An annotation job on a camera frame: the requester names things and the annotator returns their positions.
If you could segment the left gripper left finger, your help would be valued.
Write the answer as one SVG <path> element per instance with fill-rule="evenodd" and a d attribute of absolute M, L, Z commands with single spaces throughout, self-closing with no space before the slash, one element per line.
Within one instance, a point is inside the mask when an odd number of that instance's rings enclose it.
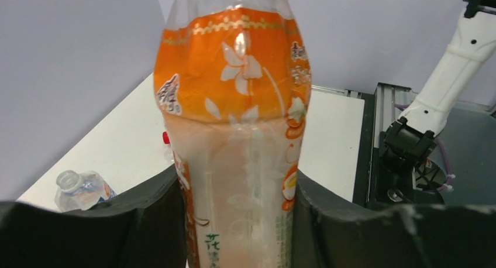
<path fill-rule="evenodd" d="M 185 267 L 174 167 L 86 211 L 1 202 L 2 267 Z"/>

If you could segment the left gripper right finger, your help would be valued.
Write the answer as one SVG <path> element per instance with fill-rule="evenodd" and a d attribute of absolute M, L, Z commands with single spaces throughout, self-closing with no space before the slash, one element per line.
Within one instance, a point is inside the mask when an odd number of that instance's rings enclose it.
<path fill-rule="evenodd" d="M 495 207 L 372 211 L 298 173 L 292 267 L 494 267 Z"/>

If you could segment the clear blue-label bottle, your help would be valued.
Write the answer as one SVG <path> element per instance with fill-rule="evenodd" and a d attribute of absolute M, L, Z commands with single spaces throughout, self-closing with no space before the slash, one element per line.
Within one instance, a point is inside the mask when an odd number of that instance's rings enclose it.
<path fill-rule="evenodd" d="M 57 176 L 56 184 L 54 202 L 61 212 L 88 210 L 116 196 L 103 177 L 94 171 L 77 173 L 66 170 Z"/>

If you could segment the orange tea bottle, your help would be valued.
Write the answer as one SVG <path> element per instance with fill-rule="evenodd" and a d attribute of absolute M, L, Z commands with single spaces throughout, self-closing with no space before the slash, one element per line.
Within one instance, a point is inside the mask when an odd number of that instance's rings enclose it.
<path fill-rule="evenodd" d="M 174 0 L 154 93 L 190 267 L 290 267 L 312 71 L 288 0 Z"/>

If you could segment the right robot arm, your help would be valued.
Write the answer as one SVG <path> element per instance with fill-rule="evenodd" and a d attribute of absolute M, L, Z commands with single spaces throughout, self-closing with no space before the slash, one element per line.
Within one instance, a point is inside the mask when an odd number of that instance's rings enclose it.
<path fill-rule="evenodd" d="M 414 101 L 385 131 L 380 165 L 408 174 L 435 148 L 461 92 L 495 53 L 495 0 L 463 0 L 452 40 Z"/>

